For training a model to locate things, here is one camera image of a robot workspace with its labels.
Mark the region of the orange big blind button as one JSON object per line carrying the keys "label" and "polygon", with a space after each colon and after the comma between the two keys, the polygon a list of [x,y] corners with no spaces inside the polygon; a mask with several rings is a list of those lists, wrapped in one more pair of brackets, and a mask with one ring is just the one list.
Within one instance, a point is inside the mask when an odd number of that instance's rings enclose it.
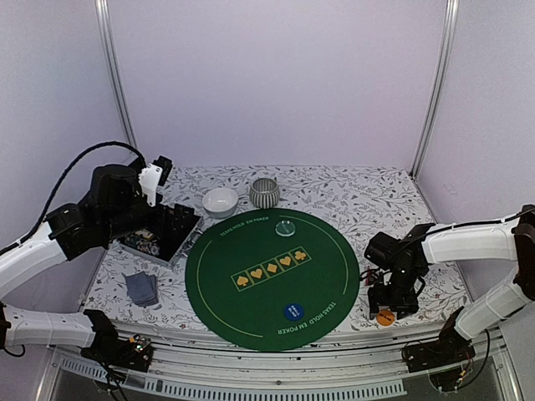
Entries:
{"label": "orange big blind button", "polygon": [[377,313],[375,320],[381,327],[388,327],[395,322],[396,318],[392,311],[382,309]]}

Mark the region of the blue small blind button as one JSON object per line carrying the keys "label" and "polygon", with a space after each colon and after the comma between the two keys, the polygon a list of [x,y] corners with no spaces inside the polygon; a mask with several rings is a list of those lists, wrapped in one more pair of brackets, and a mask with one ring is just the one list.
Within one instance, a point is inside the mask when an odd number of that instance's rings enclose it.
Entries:
{"label": "blue small blind button", "polygon": [[291,322],[297,322],[304,316],[304,309],[298,303],[289,303],[283,309],[283,315]]}

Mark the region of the clear acrylic dealer button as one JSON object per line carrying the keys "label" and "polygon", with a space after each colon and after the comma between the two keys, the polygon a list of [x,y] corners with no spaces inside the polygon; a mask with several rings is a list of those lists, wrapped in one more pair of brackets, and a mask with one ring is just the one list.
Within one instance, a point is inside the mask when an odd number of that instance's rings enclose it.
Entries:
{"label": "clear acrylic dealer button", "polygon": [[275,232],[282,237],[293,236],[296,232],[295,224],[290,220],[282,220],[275,225]]}

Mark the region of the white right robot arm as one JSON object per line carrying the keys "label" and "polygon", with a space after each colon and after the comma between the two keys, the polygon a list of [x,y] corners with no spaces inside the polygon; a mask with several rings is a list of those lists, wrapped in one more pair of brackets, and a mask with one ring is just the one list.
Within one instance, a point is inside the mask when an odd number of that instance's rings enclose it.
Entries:
{"label": "white right robot arm", "polygon": [[362,274],[370,280],[369,316],[388,309],[397,317],[419,309],[417,282],[432,266],[466,261],[509,261],[512,270],[483,295],[451,314],[433,344],[432,357],[449,364],[473,338],[521,311],[534,300],[534,207],[524,205],[509,216],[489,221],[414,226],[404,237],[375,234],[364,251],[373,269]]}

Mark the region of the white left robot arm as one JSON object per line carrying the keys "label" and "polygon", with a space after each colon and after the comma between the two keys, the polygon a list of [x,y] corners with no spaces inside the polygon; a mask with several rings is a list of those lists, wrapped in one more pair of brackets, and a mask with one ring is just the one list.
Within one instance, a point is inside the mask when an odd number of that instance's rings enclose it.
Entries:
{"label": "white left robot arm", "polygon": [[[157,190],[171,168],[164,156],[147,163],[143,155],[129,165],[96,167],[79,202],[54,211],[45,206],[33,228],[1,250],[1,294],[93,248],[106,249],[113,241],[164,262],[175,259],[201,218],[189,206],[163,204]],[[118,362],[125,349],[140,351],[132,341],[119,338],[101,311],[30,313],[3,304],[2,348],[28,343],[79,347],[107,363]]]}

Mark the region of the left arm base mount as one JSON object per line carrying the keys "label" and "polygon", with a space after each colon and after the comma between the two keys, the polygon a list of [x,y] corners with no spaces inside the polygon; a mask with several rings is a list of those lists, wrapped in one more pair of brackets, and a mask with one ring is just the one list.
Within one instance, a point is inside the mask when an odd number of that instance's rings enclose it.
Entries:
{"label": "left arm base mount", "polygon": [[140,335],[127,340],[111,335],[96,335],[89,347],[80,350],[83,358],[142,373],[148,372],[153,354],[151,342]]}

